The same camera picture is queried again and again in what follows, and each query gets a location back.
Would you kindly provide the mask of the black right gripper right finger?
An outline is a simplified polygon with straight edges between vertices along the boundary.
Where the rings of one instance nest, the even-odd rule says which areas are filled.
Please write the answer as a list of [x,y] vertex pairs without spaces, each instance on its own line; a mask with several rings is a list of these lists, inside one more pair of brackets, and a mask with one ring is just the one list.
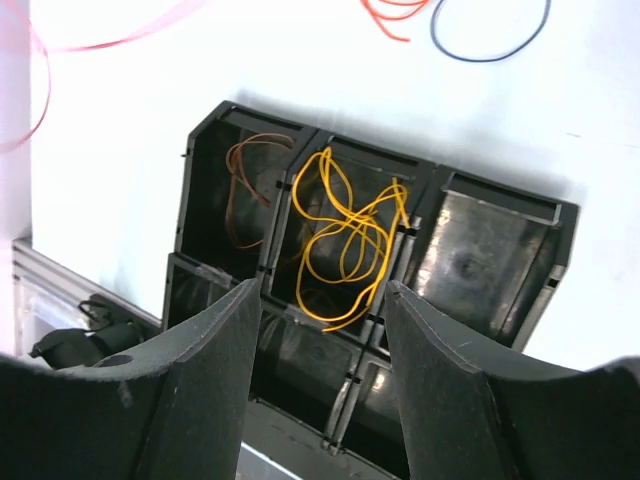
[[635,479],[639,361],[581,372],[507,348],[399,282],[386,330],[414,479]]

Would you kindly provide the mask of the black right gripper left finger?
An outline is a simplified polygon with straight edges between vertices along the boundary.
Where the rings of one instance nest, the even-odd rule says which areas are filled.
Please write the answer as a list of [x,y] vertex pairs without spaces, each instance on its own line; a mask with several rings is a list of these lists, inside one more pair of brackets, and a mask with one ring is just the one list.
[[231,479],[261,304],[246,280],[95,366],[1,359],[5,479]]

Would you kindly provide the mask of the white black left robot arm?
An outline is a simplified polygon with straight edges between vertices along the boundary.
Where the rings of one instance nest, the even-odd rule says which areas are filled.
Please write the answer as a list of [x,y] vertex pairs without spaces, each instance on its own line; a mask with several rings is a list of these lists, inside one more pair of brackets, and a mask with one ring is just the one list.
[[53,330],[28,355],[43,359],[54,370],[93,366],[158,333],[130,309],[99,294],[80,301],[78,310],[89,320],[88,328]]

